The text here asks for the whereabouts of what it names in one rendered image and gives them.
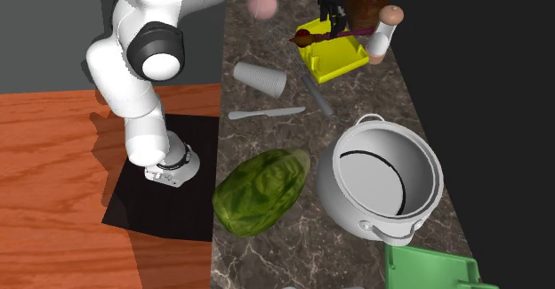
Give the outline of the dark red spoon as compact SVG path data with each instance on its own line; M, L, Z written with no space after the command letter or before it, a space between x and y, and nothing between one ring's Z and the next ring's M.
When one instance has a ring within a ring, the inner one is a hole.
M336 36L331 36L329 33L325 34L312 34L307 29L299 29L295 35L289 39L299 48L304 48L314 43L320 43L323 41L332 40L338 37L345 36L370 36L374 33L374 28L359 29L353 31L342 31Z

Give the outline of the brown rounded object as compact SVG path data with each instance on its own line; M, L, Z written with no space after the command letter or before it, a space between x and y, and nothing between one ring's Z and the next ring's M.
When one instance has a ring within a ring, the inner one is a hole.
M388 4L389 0L344 0L349 30L375 28L380 10Z

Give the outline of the yellow square tray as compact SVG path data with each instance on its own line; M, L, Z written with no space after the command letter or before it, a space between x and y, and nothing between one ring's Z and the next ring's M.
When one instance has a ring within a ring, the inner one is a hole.
M354 36L339 37L298 49L302 61L319 84L366 65L368 54Z

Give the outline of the white and tan pepper mill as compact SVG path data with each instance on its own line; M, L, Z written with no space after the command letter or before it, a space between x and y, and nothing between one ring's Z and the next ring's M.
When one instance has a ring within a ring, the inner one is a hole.
M370 65L383 61L395 29L403 19L404 11L396 5L387 5L380 10L378 25L366 44Z

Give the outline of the white ribbed cup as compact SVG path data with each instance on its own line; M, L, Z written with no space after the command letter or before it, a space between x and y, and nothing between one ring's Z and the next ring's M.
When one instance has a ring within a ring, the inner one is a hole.
M285 89L287 76L280 70L238 62L233 69L233 77L255 90L278 98Z

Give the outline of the silver table knife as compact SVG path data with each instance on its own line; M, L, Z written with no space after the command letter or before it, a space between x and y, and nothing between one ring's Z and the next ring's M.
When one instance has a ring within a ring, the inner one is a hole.
M275 108L275 109L264 109L256 111L231 111L228 113L228 119L238 120L250 116L286 116L301 113L304 111L305 107L295 107L295 108Z

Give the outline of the white cooking pot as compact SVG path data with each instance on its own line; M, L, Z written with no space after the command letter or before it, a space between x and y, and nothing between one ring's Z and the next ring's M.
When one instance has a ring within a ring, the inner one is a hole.
M327 214L346 231L404 246L438 206L444 177L424 139L370 113L323 151L316 188Z

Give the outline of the green lettuce head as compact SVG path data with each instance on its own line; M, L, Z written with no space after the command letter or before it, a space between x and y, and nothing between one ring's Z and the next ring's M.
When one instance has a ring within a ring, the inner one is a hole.
M238 165L213 193L214 213L236 237L273 226L296 202L310 171L303 149L271 149Z

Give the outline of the black robot stand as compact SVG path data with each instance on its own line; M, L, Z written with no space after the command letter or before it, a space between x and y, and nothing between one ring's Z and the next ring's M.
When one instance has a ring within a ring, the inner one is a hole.
M147 180L143 168L125 162L102 222L156 237L210 242L219 119L168 115L166 124L198 154L199 171L173 188Z

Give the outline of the green plastic tray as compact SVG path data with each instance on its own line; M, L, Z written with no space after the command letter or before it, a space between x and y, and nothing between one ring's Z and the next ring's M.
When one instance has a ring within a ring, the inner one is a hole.
M500 289L480 282L471 257L412 246L384 246L385 289Z

